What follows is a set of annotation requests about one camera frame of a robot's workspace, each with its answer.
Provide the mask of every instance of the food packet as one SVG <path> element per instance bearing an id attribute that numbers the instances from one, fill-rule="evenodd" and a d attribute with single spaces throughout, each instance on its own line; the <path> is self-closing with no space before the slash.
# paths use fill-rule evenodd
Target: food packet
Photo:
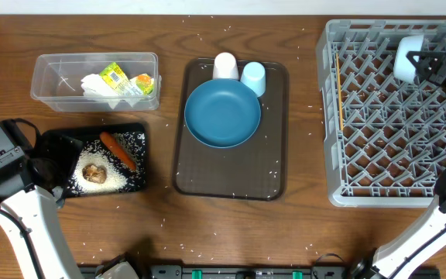
<path id="1" fill-rule="evenodd" d="M 116 62 L 109 64 L 99 75 L 119 95 L 144 95 L 138 86 L 130 82 Z"/>
<path id="2" fill-rule="evenodd" d="M 130 79 L 130 82 L 137 85 L 144 95 L 149 95 L 154 89 L 154 78 L 148 74 L 140 74 Z"/>

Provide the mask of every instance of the dish rack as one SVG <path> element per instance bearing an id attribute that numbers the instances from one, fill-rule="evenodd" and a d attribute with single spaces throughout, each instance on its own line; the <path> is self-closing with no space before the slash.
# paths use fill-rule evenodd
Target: dish rack
<path id="1" fill-rule="evenodd" d="M 316 46 L 328 197 L 336 206 L 427 207 L 446 168 L 446 94 L 393 76 L 400 40 L 446 52 L 446 20 L 331 20 Z M 338 53 L 344 129 L 338 114 Z"/>

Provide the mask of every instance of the wooden table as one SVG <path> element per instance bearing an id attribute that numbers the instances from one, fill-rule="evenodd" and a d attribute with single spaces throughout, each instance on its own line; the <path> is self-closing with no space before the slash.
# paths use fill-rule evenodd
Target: wooden table
<path id="1" fill-rule="evenodd" d="M 75 260 L 99 264 L 128 251 L 145 263 L 163 259 L 185 264 L 305 267 L 323 253 L 353 261 L 414 221 L 423 210 L 335 208 L 328 201 L 314 47 L 329 19 L 0 16 L 0 120 L 25 118 L 41 131 L 147 123 L 148 189 L 70 199 L 59 211 Z M 156 111 L 58 113 L 29 97 L 40 54 L 114 51 L 152 51 L 159 56 L 163 88 Z M 184 67 L 195 57 L 214 57 L 222 51 L 238 59 L 276 61 L 290 73 L 288 179 L 278 201 L 187 197 L 170 186 Z M 446 248 L 427 264 L 439 267 L 446 279 Z M 0 278 L 21 276 L 0 228 Z"/>

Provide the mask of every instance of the blue bowl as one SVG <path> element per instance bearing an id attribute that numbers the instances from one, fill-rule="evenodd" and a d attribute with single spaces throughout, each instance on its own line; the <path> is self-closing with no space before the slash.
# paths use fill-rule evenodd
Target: blue bowl
<path id="1" fill-rule="evenodd" d="M 229 148 L 248 140 L 257 130 L 261 106 L 254 91 L 232 79 L 206 81 L 190 94 L 185 123 L 203 144 Z"/>

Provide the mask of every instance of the wooden stick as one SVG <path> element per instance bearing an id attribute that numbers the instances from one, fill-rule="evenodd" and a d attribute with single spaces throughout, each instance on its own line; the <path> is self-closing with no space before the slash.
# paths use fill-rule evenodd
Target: wooden stick
<path id="1" fill-rule="evenodd" d="M 344 110 L 342 108 L 341 102 L 341 85 L 340 85 L 340 64 L 338 62 L 338 53 L 337 54 L 337 88 L 338 88 L 338 112 L 340 113 L 340 130 L 344 130 Z"/>

